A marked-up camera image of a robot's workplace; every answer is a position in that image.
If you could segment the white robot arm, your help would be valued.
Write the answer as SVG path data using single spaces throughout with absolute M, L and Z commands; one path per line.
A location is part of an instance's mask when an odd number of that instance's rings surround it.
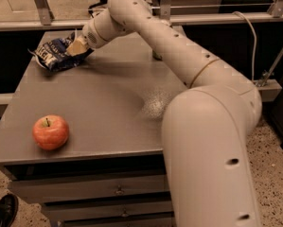
M 186 90 L 162 122 L 177 227 L 262 227 L 246 141 L 262 112 L 257 87 L 235 68 L 155 17 L 144 0 L 108 0 L 70 55 L 138 33 Z

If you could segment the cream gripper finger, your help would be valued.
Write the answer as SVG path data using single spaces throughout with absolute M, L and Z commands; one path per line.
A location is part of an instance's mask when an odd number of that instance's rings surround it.
M 78 36 L 67 48 L 66 52 L 74 57 L 85 53 L 89 49 L 87 40 L 83 36 Z

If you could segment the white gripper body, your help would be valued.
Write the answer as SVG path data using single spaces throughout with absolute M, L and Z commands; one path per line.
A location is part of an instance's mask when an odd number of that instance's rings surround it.
M 82 28 L 83 38 L 92 49 L 101 48 L 113 39 L 127 34 L 126 28 L 115 21 L 105 9 Z

